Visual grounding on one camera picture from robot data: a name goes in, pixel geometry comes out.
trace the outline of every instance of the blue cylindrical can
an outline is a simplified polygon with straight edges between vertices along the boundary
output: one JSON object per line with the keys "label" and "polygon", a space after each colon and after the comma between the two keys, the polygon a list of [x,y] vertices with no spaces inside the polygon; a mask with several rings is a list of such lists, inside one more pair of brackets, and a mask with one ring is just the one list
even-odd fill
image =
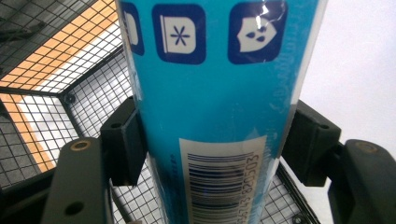
{"label": "blue cylindrical can", "polygon": [[325,1],[120,0],[166,223],[258,223]]}

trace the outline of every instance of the screw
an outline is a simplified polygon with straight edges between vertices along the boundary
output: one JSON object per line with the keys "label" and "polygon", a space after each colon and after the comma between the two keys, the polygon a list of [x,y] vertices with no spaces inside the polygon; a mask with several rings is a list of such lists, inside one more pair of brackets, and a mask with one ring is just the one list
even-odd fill
{"label": "screw", "polygon": [[76,96],[73,95],[72,93],[67,93],[64,96],[64,102],[67,103],[68,105],[73,104],[76,101]]}
{"label": "screw", "polygon": [[378,151],[378,148],[369,142],[357,142],[355,143],[355,146],[368,154],[373,154]]}
{"label": "screw", "polygon": [[72,149],[73,151],[81,151],[81,150],[85,150],[87,148],[89,148],[91,145],[90,141],[87,140],[79,140],[77,142],[75,142],[70,149]]}
{"label": "screw", "polygon": [[297,214],[293,217],[293,224],[307,224],[307,222],[303,215]]}

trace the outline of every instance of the snowflake icon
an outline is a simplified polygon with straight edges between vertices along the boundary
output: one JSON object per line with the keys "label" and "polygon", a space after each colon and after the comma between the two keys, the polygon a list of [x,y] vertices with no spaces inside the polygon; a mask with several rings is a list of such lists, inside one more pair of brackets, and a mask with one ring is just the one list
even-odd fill
{"label": "snowflake icon", "polygon": [[175,42],[175,45],[178,45],[178,43],[181,41],[181,43],[184,45],[184,46],[186,46],[186,41],[185,41],[185,39],[184,38],[190,38],[190,36],[189,35],[185,35],[185,34],[183,34],[184,33],[184,31],[185,31],[185,29],[186,29],[186,27],[185,26],[182,26],[181,27],[181,29],[180,29],[180,31],[177,29],[177,27],[176,26],[174,26],[174,30],[175,30],[175,34],[171,34],[171,36],[172,37],[175,37],[177,40],[176,40],[176,42]]}

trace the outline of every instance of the wire basket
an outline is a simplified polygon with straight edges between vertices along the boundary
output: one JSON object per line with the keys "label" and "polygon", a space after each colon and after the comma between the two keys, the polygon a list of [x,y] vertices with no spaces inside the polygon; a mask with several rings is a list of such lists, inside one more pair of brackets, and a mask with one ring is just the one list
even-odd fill
{"label": "wire basket", "polygon": [[[54,168],[65,143],[98,137],[133,93],[112,0],[3,1],[0,16],[0,186],[6,189]],[[163,223],[146,164],[137,187],[114,187],[112,198],[117,223]],[[262,223],[291,224],[296,215],[318,223],[279,166]]]}

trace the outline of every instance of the white icon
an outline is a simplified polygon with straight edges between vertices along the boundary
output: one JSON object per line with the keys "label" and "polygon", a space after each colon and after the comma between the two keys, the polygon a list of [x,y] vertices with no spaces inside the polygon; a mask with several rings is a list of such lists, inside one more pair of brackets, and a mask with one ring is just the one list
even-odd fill
{"label": "white icon", "polygon": [[242,27],[238,33],[241,45],[240,52],[251,52],[263,49],[276,35],[274,25],[265,18],[247,17],[242,19]]}
{"label": "white icon", "polygon": [[139,43],[139,37],[137,36],[136,21],[134,20],[134,17],[127,12],[124,12],[124,16],[128,29],[129,41],[131,44],[137,45],[137,43]]}
{"label": "white icon", "polygon": [[165,53],[193,53],[196,47],[195,24],[188,17],[161,18],[163,51]]}

